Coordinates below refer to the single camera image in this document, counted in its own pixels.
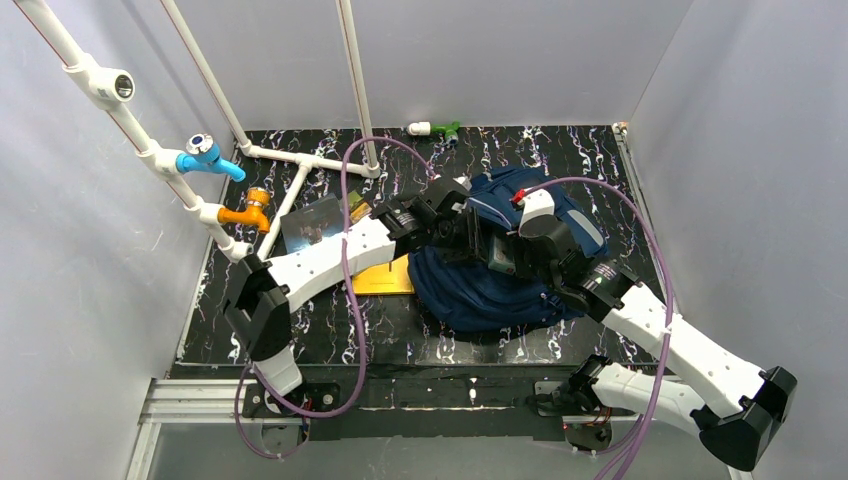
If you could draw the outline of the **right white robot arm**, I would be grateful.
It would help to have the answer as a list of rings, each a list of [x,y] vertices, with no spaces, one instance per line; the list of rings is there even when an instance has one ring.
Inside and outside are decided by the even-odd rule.
[[[673,312],[617,260],[590,256],[569,226],[552,214],[520,223],[512,237],[521,273],[542,280],[566,305],[666,360],[678,382],[593,354],[555,393],[593,410],[646,411],[696,435],[718,460],[751,472],[786,421],[797,378],[783,367],[763,369],[727,351]]]

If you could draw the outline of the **navy blue backpack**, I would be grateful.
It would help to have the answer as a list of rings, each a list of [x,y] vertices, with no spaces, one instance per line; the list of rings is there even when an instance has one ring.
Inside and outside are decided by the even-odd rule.
[[[499,167],[473,177],[468,187],[486,232],[518,227],[521,213],[511,198],[551,178],[537,168]],[[545,325],[580,317],[538,279],[522,279],[488,268],[486,262],[448,263],[433,247],[408,255],[408,276],[421,303],[457,333]]]

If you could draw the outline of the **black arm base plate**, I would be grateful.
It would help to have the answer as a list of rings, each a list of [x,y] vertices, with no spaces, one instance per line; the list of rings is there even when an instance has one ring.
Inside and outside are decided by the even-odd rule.
[[[579,364],[372,364],[354,405],[328,419],[306,419],[313,442],[355,438],[529,437],[564,441],[563,420],[538,413],[528,398],[566,383]],[[286,396],[318,413],[339,408],[353,393],[355,366],[301,365],[304,383]],[[248,374],[239,392],[240,419],[300,426]]]

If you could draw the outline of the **white green small box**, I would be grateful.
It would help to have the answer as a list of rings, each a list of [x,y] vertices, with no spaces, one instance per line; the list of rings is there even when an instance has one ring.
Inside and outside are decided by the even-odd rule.
[[[506,275],[515,274],[515,261],[504,237],[492,234],[488,247],[488,268]]]

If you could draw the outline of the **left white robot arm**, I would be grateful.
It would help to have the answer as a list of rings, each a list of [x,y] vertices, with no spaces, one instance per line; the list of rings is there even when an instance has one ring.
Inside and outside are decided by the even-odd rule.
[[[286,395],[303,376],[293,353],[291,315],[315,295],[358,274],[425,246],[479,254],[469,208],[471,182],[440,177],[423,191],[376,206],[347,232],[267,260],[250,254],[234,267],[222,313],[267,388]]]

